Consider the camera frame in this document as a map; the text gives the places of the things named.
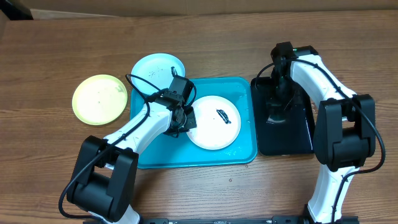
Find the green sponge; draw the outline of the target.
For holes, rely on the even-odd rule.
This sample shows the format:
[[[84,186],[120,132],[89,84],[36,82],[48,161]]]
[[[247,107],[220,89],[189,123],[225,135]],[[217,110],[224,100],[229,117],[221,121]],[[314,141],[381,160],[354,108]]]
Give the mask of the green sponge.
[[[285,122],[285,114],[283,113],[270,113],[267,119],[269,123],[284,123]]]

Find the pink white plate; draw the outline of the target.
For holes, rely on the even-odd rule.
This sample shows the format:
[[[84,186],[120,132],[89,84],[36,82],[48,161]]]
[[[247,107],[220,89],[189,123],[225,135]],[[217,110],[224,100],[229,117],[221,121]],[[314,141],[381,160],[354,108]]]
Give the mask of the pink white plate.
[[[204,96],[193,104],[197,126],[187,133],[189,139],[206,150],[223,149],[236,140],[241,116],[235,105],[220,96]]]

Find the yellow plate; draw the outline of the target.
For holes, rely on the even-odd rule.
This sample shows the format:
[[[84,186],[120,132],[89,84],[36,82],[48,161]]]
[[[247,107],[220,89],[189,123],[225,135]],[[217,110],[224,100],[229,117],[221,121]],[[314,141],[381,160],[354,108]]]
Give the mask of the yellow plate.
[[[94,75],[79,84],[72,97],[72,110],[83,123],[101,126],[117,119],[127,105],[127,90],[111,75]]]

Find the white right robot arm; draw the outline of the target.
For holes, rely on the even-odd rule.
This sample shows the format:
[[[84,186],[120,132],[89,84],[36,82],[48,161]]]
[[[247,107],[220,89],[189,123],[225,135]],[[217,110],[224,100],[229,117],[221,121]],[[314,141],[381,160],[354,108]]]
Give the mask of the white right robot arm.
[[[312,153],[320,163],[314,193],[299,223],[357,223],[342,205],[354,176],[381,137],[375,102],[342,84],[312,46],[277,44],[271,75],[251,82],[257,145],[267,156]]]

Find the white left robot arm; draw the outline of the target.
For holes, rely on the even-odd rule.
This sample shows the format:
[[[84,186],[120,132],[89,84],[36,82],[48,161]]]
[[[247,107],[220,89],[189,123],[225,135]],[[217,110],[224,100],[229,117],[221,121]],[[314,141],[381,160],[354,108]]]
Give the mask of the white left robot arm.
[[[196,95],[192,81],[174,75],[168,88],[143,98],[142,110],[121,129],[103,139],[88,136],[58,201],[60,213],[83,223],[141,223],[131,207],[138,158],[157,136],[177,138],[196,127]]]

